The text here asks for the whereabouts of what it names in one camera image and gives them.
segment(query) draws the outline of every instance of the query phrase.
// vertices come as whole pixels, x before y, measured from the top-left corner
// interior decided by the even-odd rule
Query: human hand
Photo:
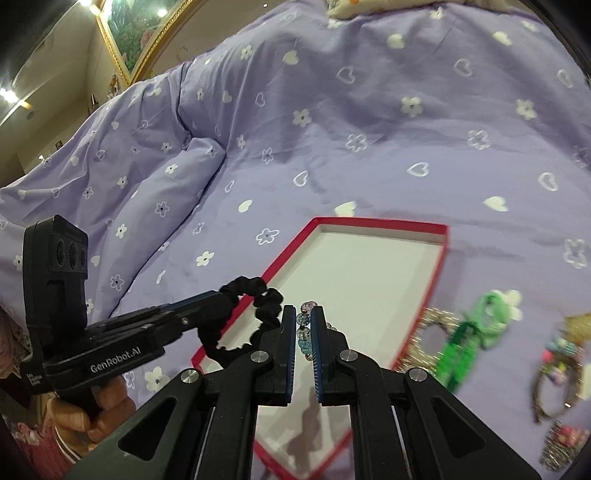
[[[80,407],[59,398],[52,398],[47,404],[47,414],[61,439],[80,456],[94,449],[135,412],[135,403],[127,396],[123,377],[111,379],[97,395],[97,403],[103,410],[93,422]],[[93,443],[80,440],[77,432],[86,432]]]

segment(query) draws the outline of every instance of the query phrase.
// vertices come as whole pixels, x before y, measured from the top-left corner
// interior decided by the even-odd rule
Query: metal screw
[[[181,373],[181,380],[185,383],[195,383],[199,380],[199,372],[193,368],[189,368]]]
[[[343,350],[339,356],[343,362],[355,362],[359,358],[355,350]]]
[[[257,350],[251,353],[251,360],[256,364],[261,364],[269,360],[269,354],[263,350]]]
[[[415,382],[422,382],[427,379],[427,372],[422,368],[412,368],[410,372],[408,372],[408,376]]]

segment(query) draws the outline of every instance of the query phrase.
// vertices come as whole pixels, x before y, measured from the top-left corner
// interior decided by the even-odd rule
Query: camera lens
[[[70,245],[70,251],[68,252],[68,256],[70,257],[70,267],[72,269],[76,268],[76,244]]]
[[[66,247],[64,246],[64,241],[60,240],[57,243],[57,248],[56,248],[56,261],[60,267],[64,264],[65,257],[66,257]]]

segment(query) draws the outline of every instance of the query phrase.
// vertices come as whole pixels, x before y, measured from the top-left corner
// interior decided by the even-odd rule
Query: finger
[[[123,377],[115,377],[100,389],[96,401],[99,407],[110,410],[123,402],[125,397],[127,397],[125,380]]]
[[[100,442],[135,412],[134,401],[127,397],[116,407],[110,410],[103,410],[99,413],[96,423],[88,432],[93,442]]]
[[[49,400],[47,413],[56,427],[77,432],[85,432],[90,428],[90,418],[84,410],[59,398]]]

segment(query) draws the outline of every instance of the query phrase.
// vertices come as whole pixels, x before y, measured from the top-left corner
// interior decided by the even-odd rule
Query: pillow
[[[508,12],[510,10],[506,0],[449,0],[458,4]],[[371,15],[389,10],[423,7],[437,3],[436,0],[327,0],[328,16],[346,20],[357,15]]]

